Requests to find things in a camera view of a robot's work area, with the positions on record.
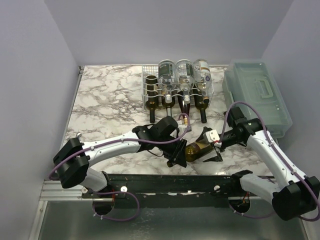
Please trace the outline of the dark green wine bottle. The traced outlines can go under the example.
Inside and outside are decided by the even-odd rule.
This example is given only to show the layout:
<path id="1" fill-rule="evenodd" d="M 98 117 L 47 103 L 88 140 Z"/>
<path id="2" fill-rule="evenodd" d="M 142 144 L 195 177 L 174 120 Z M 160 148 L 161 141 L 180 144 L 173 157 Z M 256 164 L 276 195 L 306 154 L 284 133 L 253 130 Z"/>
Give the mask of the dark green wine bottle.
<path id="1" fill-rule="evenodd" d="M 192 163 L 203 156 L 209 154 L 213 151 L 215 147 L 212 144 L 206 144 L 202 142 L 192 142 L 185 147 L 185 159 L 186 163 Z M 169 165 L 169 161 L 167 161 L 167 166 L 169 168 L 175 165 Z"/>

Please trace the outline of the clear bottle white label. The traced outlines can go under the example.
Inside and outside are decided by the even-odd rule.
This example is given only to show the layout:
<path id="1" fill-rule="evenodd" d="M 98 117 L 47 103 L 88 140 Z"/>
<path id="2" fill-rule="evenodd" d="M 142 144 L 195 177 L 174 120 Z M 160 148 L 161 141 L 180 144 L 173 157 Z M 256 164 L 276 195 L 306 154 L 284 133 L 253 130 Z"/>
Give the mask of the clear bottle white label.
<path id="1" fill-rule="evenodd" d="M 210 92 L 212 88 L 212 76 L 210 66 L 205 59 L 197 59 L 193 63 L 195 85 L 200 90 L 205 104 L 210 103 Z"/>

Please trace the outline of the clear bottle green label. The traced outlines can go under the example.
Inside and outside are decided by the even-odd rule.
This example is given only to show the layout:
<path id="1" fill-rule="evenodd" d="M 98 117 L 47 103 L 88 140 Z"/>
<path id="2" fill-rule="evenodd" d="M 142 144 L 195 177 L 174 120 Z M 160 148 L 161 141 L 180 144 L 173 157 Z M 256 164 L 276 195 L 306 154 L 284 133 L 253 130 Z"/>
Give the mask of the clear bottle green label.
<path id="1" fill-rule="evenodd" d="M 188 59 L 181 59 L 176 62 L 177 86 L 183 95 L 185 104 L 191 103 L 190 92 L 195 83 L 193 63 Z"/>

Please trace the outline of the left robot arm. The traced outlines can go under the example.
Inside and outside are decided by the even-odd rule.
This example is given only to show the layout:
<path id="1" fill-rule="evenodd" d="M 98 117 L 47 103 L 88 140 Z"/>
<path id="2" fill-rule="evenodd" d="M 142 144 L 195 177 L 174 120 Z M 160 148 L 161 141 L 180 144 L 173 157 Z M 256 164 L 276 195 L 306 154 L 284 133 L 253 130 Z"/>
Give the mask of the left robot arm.
<path id="1" fill-rule="evenodd" d="M 125 134 L 105 140 L 81 142 L 74 137 L 53 158 L 54 172 L 63 189 L 80 185 L 104 198 L 110 194 L 110 180 L 106 173 L 92 167 L 107 159 L 158 148 L 167 159 L 168 167 L 185 168 L 187 141 L 181 136 L 172 136 L 178 131 L 177 121 L 166 116 L 157 123 L 136 126 Z"/>

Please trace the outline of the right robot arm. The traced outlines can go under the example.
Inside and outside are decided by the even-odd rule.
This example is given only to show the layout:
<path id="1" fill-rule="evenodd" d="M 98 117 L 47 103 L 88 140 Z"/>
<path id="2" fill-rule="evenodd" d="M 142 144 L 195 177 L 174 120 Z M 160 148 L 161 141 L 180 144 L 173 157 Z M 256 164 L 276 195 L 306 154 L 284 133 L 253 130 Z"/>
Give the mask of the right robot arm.
<path id="1" fill-rule="evenodd" d="M 205 127 L 199 136 L 200 141 L 223 150 L 244 143 L 251 147 L 273 174 L 272 183 L 243 170 L 232 175 L 230 191 L 241 196 L 250 192 L 272 205 L 275 213 L 284 221 L 302 218 L 304 214 L 320 208 L 320 181 L 308 177 L 281 150 L 258 116 L 247 119 L 241 109 L 229 107 L 225 113 L 224 126 L 231 130 L 217 130 Z"/>

